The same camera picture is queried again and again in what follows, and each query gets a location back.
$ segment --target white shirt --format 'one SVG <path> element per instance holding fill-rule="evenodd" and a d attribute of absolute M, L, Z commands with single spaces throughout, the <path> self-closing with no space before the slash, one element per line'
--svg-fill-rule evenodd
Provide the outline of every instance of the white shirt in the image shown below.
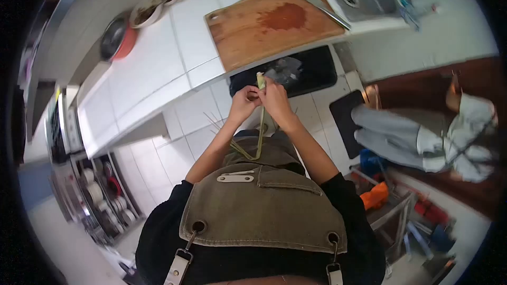
<path fill-rule="evenodd" d="M 452 121 L 445 137 L 443 135 L 437 136 L 424 127 L 419 129 L 419 133 L 417 134 L 417 151 L 419 154 L 423 152 L 437 152 L 442 148 L 445 152 L 445 156 L 423 158 L 424 169 L 427 172 L 441 171 L 447 161 L 451 161 L 461 149 L 473 141 L 494 116 L 495 106 L 491 101 L 465 93 L 462 94 L 459 114 Z M 487 130 L 487 132 L 491 132 L 497 123 L 497 118 L 495 117 L 491 123 L 490 130 Z M 467 157 L 474 160 L 489 160 L 492 155 L 486 148 L 472 145 L 464 154 L 458 156 L 453 161 L 452 166 L 462 175 L 464 181 L 481 182 L 493 171 L 492 166 L 479 163 L 472 164 Z"/>

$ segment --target wooden cutting board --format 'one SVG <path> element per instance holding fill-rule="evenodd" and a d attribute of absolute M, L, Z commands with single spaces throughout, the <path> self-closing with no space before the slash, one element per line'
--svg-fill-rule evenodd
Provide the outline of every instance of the wooden cutting board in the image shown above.
<path fill-rule="evenodd" d="M 330 10 L 326 0 L 321 0 Z M 241 0 L 205 16 L 226 71 L 345 33 L 306 0 Z"/>

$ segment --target dish rack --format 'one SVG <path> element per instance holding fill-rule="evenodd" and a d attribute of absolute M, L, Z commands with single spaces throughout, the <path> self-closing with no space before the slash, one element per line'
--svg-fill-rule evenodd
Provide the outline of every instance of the dish rack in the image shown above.
<path fill-rule="evenodd" d="M 123 185 L 121 174 L 115 166 L 114 153 L 107 153 L 99 157 L 88 159 L 85 153 L 70 156 L 71 166 L 76 175 L 76 183 L 83 197 L 81 200 L 84 218 L 81 222 L 86 231 L 97 244 L 115 246 L 130 231 L 140 225 L 144 219 L 139 208 L 132 202 L 128 188 Z M 93 180 L 87 180 L 85 170 L 93 171 Z M 107 168 L 112 171 L 115 187 L 108 185 Z M 97 186 L 100 192 L 90 193 L 89 186 Z"/>

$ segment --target black shirt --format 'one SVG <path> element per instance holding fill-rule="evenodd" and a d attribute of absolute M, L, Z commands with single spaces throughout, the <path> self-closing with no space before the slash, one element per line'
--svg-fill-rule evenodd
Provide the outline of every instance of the black shirt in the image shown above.
<path fill-rule="evenodd" d="M 179 236 L 181 215 L 193 185 L 183 180 L 167 201 L 146 220 L 136 251 L 136 265 L 148 285 L 163 284 L 178 248 L 187 241 Z M 385 256 L 366 220 L 364 204 L 354 184 L 336 175 L 321 185 L 341 213 L 347 232 L 347 252 L 338 256 L 344 284 L 380 284 Z M 333 255 L 303 250 L 252 246 L 212 247 L 192 244 L 194 255 L 182 284 L 208 284 L 279 275 L 306 276 L 328 283 L 326 265 Z"/>

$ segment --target black mat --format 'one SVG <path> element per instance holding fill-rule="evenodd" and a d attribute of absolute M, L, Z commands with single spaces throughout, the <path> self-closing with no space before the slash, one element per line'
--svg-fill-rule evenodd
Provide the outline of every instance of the black mat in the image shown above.
<path fill-rule="evenodd" d="M 329 110 L 335 119 L 350 159 L 359 155 L 359 151 L 364 149 L 354 139 L 354 131 L 360 129 L 360 127 L 350 117 L 352 109 L 360 104 L 364 104 L 363 94 L 361 91 L 355 90 L 329 105 Z"/>

